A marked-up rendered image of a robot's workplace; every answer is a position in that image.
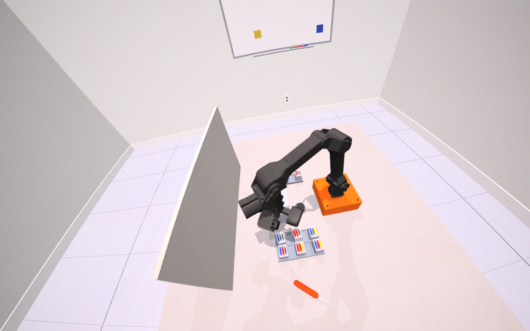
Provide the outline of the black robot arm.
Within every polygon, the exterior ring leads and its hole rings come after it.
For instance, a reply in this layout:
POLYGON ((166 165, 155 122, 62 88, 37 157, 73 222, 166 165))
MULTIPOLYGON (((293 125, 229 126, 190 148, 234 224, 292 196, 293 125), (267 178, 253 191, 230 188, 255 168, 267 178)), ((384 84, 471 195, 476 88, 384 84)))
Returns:
POLYGON ((280 221, 279 212, 268 210, 264 205, 277 206, 282 201, 281 191, 287 188, 289 176, 292 175, 321 149, 330 153, 330 171, 326 182, 330 184, 328 191, 332 198, 345 196, 350 186, 344 176, 344 156, 351 149, 352 138, 337 130, 314 130, 311 136, 281 160, 274 161, 261 167, 252 182, 253 194, 238 201, 246 219, 262 211, 257 226, 274 231, 278 230, 280 221))

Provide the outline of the orange-handled screwdriver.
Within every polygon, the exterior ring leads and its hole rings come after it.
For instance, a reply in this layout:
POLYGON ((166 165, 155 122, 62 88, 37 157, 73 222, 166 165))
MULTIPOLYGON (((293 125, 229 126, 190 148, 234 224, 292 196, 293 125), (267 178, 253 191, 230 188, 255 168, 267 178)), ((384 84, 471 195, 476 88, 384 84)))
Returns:
POLYGON ((301 289, 301 291, 304 291, 306 292, 308 295, 312 296, 313 298, 315 299, 321 299, 323 300, 325 303, 328 303, 329 305, 331 305, 333 308, 336 308, 337 310, 339 310, 338 307, 332 305, 331 303, 327 302, 326 300, 322 299, 320 296, 318 296, 318 293, 316 291, 313 291, 311 288, 307 287, 306 285, 304 285, 303 283, 301 283, 300 281, 298 280, 295 280, 294 283, 293 283, 297 288, 301 289))

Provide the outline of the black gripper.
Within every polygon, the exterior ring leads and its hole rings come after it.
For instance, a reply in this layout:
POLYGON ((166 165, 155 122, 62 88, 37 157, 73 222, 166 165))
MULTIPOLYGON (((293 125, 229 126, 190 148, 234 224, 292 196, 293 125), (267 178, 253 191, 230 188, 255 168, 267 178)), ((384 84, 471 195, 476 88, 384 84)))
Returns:
POLYGON ((288 215, 288 219, 286 220, 286 224, 289 224, 289 225, 292 225, 294 226, 295 228, 298 226, 298 224, 300 223, 300 219, 302 217, 302 214, 303 214, 303 209, 299 209, 297 208, 296 206, 292 206, 291 209, 288 209, 286 207, 284 207, 284 201, 282 200, 281 203, 277 206, 268 206, 268 205, 264 205, 264 207, 266 207, 268 210, 275 210, 277 212, 279 212, 279 214, 285 214, 285 215, 288 215))

